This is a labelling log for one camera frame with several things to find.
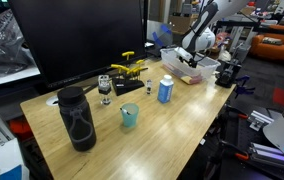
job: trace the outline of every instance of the black bottle lid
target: black bottle lid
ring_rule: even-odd
[[[85,100],[81,87],[67,87],[58,92],[59,104],[62,106],[73,106]]]

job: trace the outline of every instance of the clear plastic bag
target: clear plastic bag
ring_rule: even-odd
[[[21,50],[23,35],[11,10],[0,16],[0,77],[19,72],[28,66],[25,52]]]

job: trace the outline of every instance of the white shelf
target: white shelf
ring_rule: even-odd
[[[5,77],[0,77],[0,84],[3,83],[8,83],[11,81],[16,81],[19,79],[24,79],[27,77],[31,77],[31,76],[35,76],[40,74],[39,69],[36,66],[30,66],[25,70],[22,70],[20,72],[14,73],[14,74],[10,74],[8,76]]]

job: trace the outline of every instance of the black stand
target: black stand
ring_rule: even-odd
[[[113,88],[117,96],[134,91],[138,88],[144,87],[144,83],[140,80],[129,79],[112,79]]]

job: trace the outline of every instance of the blue bottle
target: blue bottle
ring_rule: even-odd
[[[158,92],[158,100],[161,103],[167,103],[171,99],[173,81],[170,75],[164,75],[164,78],[160,81],[160,87]]]

